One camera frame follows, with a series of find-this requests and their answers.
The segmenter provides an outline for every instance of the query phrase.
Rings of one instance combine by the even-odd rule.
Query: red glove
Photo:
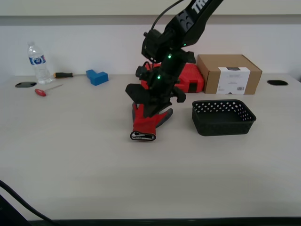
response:
[[[132,140],[149,140],[156,139],[156,128],[166,122],[174,113],[170,108],[162,114],[156,114],[153,117],[144,118],[143,116],[144,105],[137,105],[133,103],[133,122],[134,128],[131,133]]]

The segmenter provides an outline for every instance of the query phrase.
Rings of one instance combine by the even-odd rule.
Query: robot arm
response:
[[[177,14],[164,32],[152,29],[144,33],[142,54],[160,67],[147,71],[138,67],[136,76],[147,81],[145,90],[140,84],[128,84],[126,93],[136,104],[144,104],[144,117],[152,117],[170,106],[170,98],[182,103],[186,95],[175,87],[186,63],[195,63],[194,54],[182,47],[194,45],[205,30],[209,17],[223,0],[192,0],[188,7]]]

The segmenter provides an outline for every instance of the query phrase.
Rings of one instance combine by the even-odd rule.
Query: black plastic basket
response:
[[[204,100],[192,103],[192,119],[202,136],[247,134],[255,115],[240,100]]]

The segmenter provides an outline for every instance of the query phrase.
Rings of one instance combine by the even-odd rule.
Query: red screwdriver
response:
[[[46,90],[41,90],[41,89],[35,89],[34,91],[36,92],[36,94],[38,94],[41,97],[45,97],[46,96],[46,91],[51,90],[51,89],[55,89],[57,87],[60,87],[62,85],[58,85],[58,86],[54,86],[52,88],[46,89]]]

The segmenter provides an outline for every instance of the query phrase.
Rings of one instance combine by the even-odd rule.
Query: brown cardboard box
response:
[[[244,55],[199,55],[198,67],[204,77],[204,92],[216,94],[220,81],[219,67],[246,67],[250,75],[246,85],[245,94],[255,94],[262,70],[248,60]]]

